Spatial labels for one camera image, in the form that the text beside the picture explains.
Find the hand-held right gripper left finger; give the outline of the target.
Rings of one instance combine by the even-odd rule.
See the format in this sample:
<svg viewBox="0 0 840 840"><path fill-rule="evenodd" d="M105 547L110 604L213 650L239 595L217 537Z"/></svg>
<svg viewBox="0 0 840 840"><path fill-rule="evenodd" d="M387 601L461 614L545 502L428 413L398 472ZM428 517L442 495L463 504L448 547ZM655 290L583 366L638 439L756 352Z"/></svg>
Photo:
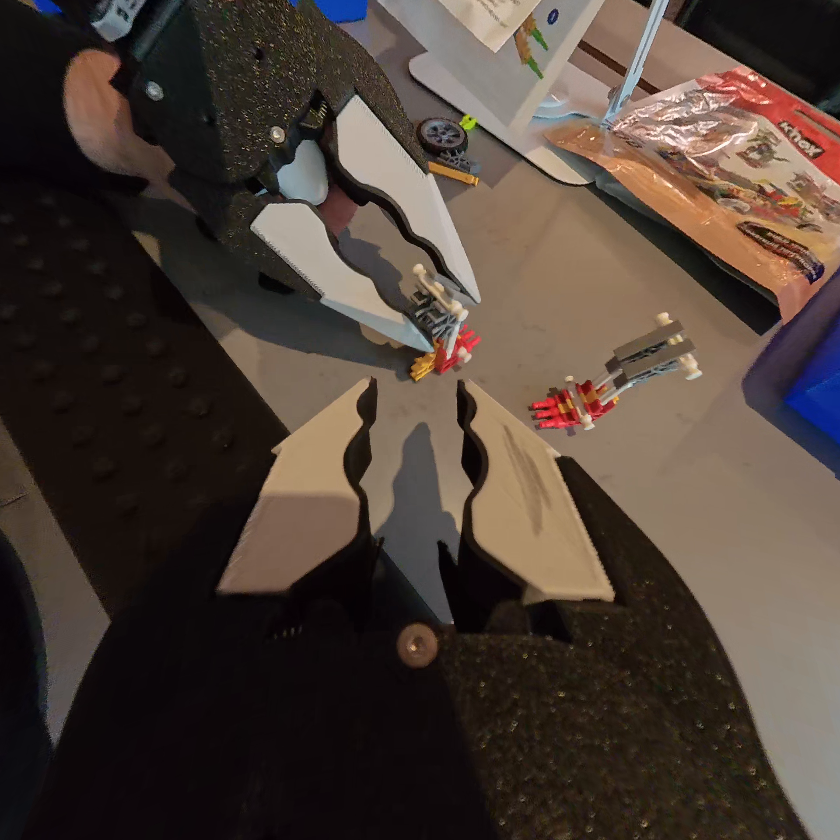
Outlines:
<svg viewBox="0 0 840 840"><path fill-rule="evenodd" d="M377 396L376 379L363 378L273 449L218 594L290 592L371 536L361 481L372 460Z"/></svg>

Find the red and yellow toy assembly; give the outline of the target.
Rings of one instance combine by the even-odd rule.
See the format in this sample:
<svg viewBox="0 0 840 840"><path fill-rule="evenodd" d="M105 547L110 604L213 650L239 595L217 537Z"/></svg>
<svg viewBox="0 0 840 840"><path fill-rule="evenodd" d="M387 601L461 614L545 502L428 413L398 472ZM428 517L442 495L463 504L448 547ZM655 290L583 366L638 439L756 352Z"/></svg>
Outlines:
<svg viewBox="0 0 840 840"><path fill-rule="evenodd" d="M420 382L427 375L443 375L470 362L481 337L466 323L465 292L422 264L413 267L413 274L413 317L433 344L431 352L415 358L409 371L411 379Z"/></svg>

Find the toy wheel with grey hub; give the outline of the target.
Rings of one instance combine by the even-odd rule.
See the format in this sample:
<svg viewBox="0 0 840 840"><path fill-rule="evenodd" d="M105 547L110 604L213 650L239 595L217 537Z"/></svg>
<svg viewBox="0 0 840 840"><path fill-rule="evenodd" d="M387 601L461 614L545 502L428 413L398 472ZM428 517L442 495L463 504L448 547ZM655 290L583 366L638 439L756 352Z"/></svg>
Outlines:
<svg viewBox="0 0 840 840"><path fill-rule="evenodd" d="M459 155L469 146L467 131L446 118L428 118L416 125L416 137L423 150L433 157L442 154Z"/></svg>

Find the foil toy packaging bag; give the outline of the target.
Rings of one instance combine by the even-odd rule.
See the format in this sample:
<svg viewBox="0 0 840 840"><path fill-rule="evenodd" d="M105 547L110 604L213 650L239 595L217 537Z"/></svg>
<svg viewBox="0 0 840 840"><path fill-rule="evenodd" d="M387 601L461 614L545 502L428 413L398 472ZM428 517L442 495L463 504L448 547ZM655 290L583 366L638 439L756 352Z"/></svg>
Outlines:
<svg viewBox="0 0 840 840"><path fill-rule="evenodd" d="M544 134L775 301L793 320L839 264L838 120L745 66L571 118Z"/></svg>

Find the black dimpled pad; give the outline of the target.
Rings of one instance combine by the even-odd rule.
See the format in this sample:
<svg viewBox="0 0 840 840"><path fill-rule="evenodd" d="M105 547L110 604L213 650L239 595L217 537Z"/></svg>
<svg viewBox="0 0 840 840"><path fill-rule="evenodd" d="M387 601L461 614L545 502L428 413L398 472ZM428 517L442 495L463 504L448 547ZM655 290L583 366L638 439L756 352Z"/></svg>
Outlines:
<svg viewBox="0 0 840 840"><path fill-rule="evenodd" d="M109 617L219 570L287 430L100 201L2 180L2 421Z"/></svg>

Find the white document stand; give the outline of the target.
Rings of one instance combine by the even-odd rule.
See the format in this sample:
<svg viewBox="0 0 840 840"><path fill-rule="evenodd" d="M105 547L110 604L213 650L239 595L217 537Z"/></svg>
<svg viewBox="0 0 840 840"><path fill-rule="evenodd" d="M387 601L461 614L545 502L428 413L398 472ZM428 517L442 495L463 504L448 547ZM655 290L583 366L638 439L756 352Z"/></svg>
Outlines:
<svg viewBox="0 0 840 840"><path fill-rule="evenodd" d="M562 150L547 132L573 119L600 125L612 89L570 63L601 1L540 2L532 14L548 51L532 43L543 79L520 63L513 37L484 47L438 1L380 1L424 47L409 62L413 79L556 182L592 184L600 168Z"/></svg>

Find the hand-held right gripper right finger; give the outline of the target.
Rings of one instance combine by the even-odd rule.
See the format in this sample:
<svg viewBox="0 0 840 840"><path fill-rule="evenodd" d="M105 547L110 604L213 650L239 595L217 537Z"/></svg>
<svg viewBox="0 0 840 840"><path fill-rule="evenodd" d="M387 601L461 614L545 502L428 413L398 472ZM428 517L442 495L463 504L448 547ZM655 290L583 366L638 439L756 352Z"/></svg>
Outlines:
<svg viewBox="0 0 840 840"><path fill-rule="evenodd" d="M458 381L462 466L472 483L459 561L476 597L614 603L616 594L560 469L560 453L471 380Z"/></svg>

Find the person's left hand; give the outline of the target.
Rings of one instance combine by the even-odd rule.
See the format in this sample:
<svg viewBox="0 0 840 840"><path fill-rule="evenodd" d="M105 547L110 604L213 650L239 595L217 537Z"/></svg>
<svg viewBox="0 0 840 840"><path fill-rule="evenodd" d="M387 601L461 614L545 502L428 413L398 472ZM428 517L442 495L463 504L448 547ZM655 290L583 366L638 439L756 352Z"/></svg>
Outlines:
<svg viewBox="0 0 840 840"><path fill-rule="evenodd" d="M119 68L116 56L99 49L84 49L71 60L64 80L70 132L100 169L144 180L146 196L182 203L169 183L174 162L135 132L128 99L111 84Z"/></svg>

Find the grey and red toy model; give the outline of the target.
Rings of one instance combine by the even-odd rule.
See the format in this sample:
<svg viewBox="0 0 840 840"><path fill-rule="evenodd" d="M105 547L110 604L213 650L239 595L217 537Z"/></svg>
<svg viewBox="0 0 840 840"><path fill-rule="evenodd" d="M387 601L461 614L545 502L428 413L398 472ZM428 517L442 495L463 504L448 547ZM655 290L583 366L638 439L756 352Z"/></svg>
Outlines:
<svg viewBox="0 0 840 840"><path fill-rule="evenodd" d="M660 312L657 327L614 350L594 379L567 375L560 386L529 406L537 429L591 431L618 405L625 392L671 373L688 382L701 378L695 344L680 321Z"/></svg>

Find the pale slotted strut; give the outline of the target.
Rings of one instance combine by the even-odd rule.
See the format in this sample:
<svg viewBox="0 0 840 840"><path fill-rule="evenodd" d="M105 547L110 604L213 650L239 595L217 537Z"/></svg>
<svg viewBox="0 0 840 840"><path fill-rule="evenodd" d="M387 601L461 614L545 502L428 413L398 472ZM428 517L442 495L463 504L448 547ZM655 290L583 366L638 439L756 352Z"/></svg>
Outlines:
<svg viewBox="0 0 840 840"><path fill-rule="evenodd" d="M632 61L625 71L621 84L611 92L605 115L600 121L601 127L608 130L613 125L618 113L629 101L637 87L643 73L646 57L653 46L658 29L665 18L668 5L669 1L654 1L651 3L646 25L637 43Z"/></svg>

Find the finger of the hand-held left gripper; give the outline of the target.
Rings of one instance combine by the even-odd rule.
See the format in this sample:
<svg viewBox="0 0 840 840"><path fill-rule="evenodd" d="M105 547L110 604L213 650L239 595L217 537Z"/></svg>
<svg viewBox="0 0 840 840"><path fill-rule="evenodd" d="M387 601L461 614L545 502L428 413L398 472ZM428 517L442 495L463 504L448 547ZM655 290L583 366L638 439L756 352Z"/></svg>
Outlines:
<svg viewBox="0 0 840 840"><path fill-rule="evenodd" d="M343 258L313 205L268 203L250 230L318 293L323 306L407 347L423 353L433 349L415 321L390 306L373 280Z"/></svg>
<svg viewBox="0 0 840 840"><path fill-rule="evenodd" d="M414 160L358 94L339 111L333 134L338 170L359 197L389 214L438 274L480 303L474 270L434 174Z"/></svg>

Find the white text instruction sheet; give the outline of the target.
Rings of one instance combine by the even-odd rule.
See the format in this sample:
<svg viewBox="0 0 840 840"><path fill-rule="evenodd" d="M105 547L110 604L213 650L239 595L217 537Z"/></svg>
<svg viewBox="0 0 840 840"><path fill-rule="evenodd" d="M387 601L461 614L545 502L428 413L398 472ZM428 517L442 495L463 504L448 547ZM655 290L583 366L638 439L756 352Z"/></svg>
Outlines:
<svg viewBox="0 0 840 840"><path fill-rule="evenodd" d="M493 53L509 41L540 1L438 1Z"/></svg>

